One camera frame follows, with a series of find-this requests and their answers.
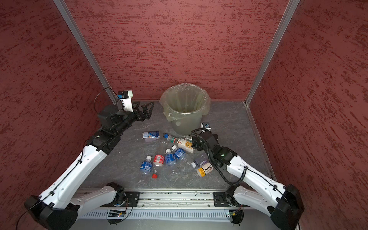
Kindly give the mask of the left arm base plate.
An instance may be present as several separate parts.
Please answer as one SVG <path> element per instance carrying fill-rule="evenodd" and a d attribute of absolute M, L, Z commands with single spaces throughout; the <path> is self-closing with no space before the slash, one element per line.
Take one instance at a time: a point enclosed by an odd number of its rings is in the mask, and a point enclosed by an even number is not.
<path fill-rule="evenodd" d="M 117 192 L 111 205 L 114 207 L 136 207 L 140 198 L 140 192 Z"/>

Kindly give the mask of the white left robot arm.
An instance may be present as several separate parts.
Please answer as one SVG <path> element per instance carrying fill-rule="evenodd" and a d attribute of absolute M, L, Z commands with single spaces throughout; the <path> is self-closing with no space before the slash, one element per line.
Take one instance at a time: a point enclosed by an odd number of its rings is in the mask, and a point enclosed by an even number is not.
<path fill-rule="evenodd" d="M 98 113 L 101 128 L 87 140 L 76 160 L 41 195 L 32 195 L 25 202 L 32 218 L 47 230 L 68 230 L 78 218 L 103 205 L 128 206 L 123 186 L 114 182 L 80 198 L 74 198 L 74 194 L 120 142 L 123 132 L 135 121 L 150 119 L 153 108 L 154 102 L 135 102 L 128 111 L 111 104 Z"/>

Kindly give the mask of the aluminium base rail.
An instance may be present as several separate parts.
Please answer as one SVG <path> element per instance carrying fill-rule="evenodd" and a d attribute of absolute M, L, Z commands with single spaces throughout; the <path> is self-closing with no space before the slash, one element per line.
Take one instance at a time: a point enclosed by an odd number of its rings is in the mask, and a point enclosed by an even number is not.
<path fill-rule="evenodd" d="M 125 192 L 140 192 L 137 209 L 226 209 L 214 206 L 213 193 L 215 190 L 127 190 Z M 73 195 L 71 203 L 74 205 L 92 204 L 98 202 L 94 209 L 107 209 L 114 206 L 113 192 L 106 189 L 78 190 Z"/>

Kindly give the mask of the clear bottle white label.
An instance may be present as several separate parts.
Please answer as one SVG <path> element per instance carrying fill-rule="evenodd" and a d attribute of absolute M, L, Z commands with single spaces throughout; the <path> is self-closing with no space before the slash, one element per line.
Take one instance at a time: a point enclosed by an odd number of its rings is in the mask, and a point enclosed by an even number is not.
<path fill-rule="evenodd" d="M 185 136 L 185 140 L 186 140 L 186 141 L 189 141 L 189 142 L 193 142 L 193 137 L 192 137 L 192 136 L 190 136 L 190 135 L 186 135 L 186 136 Z"/>

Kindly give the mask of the clear bin liner bag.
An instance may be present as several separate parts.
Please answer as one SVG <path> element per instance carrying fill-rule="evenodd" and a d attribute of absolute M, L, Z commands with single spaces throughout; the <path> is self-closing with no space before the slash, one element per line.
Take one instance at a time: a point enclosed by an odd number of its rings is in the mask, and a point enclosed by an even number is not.
<path fill-rule="evenodd" d="M 206 116 L 211 98 L 206 90 L 191 83 L 168 88 L 160 97 L 163 114 L 169 122 L 190 117 Z"/>

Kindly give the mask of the blue label bottle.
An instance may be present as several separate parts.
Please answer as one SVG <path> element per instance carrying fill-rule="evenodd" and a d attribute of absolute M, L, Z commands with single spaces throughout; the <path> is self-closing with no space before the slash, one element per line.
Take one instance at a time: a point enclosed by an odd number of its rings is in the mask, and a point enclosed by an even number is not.
<path fill-rule="evenodd" d="M 177 173 L 177 163 L 176 158 L 173 155 L 171 149 L 165 150 L 165 164 L 168 169 L 168 172 L 170 174 L 176 174 Z"/>
<path fill-rule="evenodd" d="M 192 157 L 186 153 L 182 148 L 179 148 L 176 145 L 172 146 L 172 151 L 175 157 L 182 163 L 190 165 L 193 162 Z"/>
<path fill-rule="evenodd" d="M 147 156 L 145 160 L 141 163 L 140 173 L 139 173 L 139 185 L 145 185 L 148 183 L 152 170 L 152 157 Z"/>

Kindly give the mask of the left aluminium corner post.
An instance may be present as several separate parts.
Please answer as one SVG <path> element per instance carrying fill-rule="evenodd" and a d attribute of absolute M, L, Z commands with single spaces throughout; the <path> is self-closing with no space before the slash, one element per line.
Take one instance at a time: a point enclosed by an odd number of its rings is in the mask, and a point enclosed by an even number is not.
<path fill-rule="evenodd" d="M 54 4 L 56 5 L 58 11 L 60 12 L 61 16 L 63 17 L 64 21 L 66 22 L 69 30 L 73 34 L 74 38 L 76 39 L 77 43 L 79 44 L 82 52 L 84 53 L 85 57 L 87 58 L 89 64 L 91 65 L 92 69 L 94 70 L 95 74 L 97 75 L 101 85 L 105 87 L 110 87 L 105 75 L 103 74 L 102 69 L 100 68 L 96 58 L 94 57 L 91 49 L 89 48 L 86 40 L 84 39 L 79 27 L 77 26 L 75 20 L 71 12 L 69 11 L 65 1 L 63 0 L 53 0 Z"/>

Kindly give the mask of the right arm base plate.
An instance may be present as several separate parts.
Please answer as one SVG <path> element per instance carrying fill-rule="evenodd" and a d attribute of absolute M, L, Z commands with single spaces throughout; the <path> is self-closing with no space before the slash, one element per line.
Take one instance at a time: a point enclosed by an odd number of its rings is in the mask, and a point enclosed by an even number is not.
<path fill-rule="evenodd" d="M 240 206 L 233 195 L 230 195 L 226 192 L 214 192 L 213 200 L 214 206 L 217 208 L 235 208 Z"/>

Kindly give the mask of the green label white bottle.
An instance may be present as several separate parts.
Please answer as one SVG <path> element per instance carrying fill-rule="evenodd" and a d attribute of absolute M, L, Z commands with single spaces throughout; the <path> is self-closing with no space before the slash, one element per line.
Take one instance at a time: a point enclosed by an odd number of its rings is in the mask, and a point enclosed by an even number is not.
<path fill-rule="evenodd" d="M 177 147 L 182 148 L 185 152 L 194 153 L 194 149 L 192 147 L 192 142 L 190 142 L 188 140 L 185 140 L 185 139 L 182 139 L 182 138 L 174 137 L 174 136 L 169 135 L 169 134 L 164 134 L 163 137 L 169 143 L 173 143 Z"/>

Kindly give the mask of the yellow white label bottle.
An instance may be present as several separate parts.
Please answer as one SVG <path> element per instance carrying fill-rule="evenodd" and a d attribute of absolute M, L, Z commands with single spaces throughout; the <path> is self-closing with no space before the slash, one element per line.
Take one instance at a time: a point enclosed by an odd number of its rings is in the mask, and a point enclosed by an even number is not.
<path fill-rule="evenodd" d="M 205 177 L 208 173 L 213 171 L 213 166 L 211 163 L 207 162 L 203 164 L 202 166 L 199 166 L 198 169 L 196 169 L 196 172 L 199 177 Z"/>

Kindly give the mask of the red label bottle red cap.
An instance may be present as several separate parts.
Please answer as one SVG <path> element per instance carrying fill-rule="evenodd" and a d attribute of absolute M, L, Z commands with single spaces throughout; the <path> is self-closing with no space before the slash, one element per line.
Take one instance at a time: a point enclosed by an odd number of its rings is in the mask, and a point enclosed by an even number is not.
<path fill-rule="evenodd" d="M 158 177 L 162 173 L 162 170 L 165 164 L 166 146 L 167 146 L 166 141 L 164 140 L 160 141 L 159 147 L 156 151 L 156 155 L 152 163 L 152 166 L 153 166 L 152 178 L 153 179 L 158 179 Z"/>

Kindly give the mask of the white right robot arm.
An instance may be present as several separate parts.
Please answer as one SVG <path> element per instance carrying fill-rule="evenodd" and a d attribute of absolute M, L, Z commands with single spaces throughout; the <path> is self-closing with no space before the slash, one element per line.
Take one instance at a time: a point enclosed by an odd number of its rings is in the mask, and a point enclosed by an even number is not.
<path fill-rule="evenodd" d="M 230 196 L 268 215 L 281 230 L 299 230 L 305 210 L 300 191 L 292 184 L 281 184 L 248 164 L 235 151 L 219 144 L 218 136 L 205 128 L 192 130 L 210 164 L 234 191 Z"/>

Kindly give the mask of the clear purple tinted bottle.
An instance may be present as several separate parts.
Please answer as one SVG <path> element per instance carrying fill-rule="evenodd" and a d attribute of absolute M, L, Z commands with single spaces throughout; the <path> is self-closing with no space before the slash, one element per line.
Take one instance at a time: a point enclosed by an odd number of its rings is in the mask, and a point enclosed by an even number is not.
<path fill-rule="evenodd" d="M 205 156 L 201 156 L 201 157 L 194 159 L 190 165 L 192 166 L 193 169 L 196 169 L 206 164 L 207 162 L 208 162 L 208 158 Z"/>

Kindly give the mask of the grey mesh waste bin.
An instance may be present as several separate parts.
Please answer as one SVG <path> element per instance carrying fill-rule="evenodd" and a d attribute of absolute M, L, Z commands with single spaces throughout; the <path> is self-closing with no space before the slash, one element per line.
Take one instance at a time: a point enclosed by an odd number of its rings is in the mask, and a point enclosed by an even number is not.
<path fill-rule="evenodd" d="M 206 90 L 191 83 L 168 88 L 160 97 L 163 114 L 179 135 L 189 135 L 199 128 L 202 117 L 210 111 L 211 98 Z"/>

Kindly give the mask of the Fiji bottle blue cap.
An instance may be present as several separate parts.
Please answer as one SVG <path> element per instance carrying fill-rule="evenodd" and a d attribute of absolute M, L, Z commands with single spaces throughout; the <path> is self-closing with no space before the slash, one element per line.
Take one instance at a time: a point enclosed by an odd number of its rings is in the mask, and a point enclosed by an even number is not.
<path fill-rule="evenodd" d="M 153 142 L 157 141 L 160 138 L 160 132 L 159 131 L 148 131 L 142 133 L 142 139 L 145 142 Z"/>

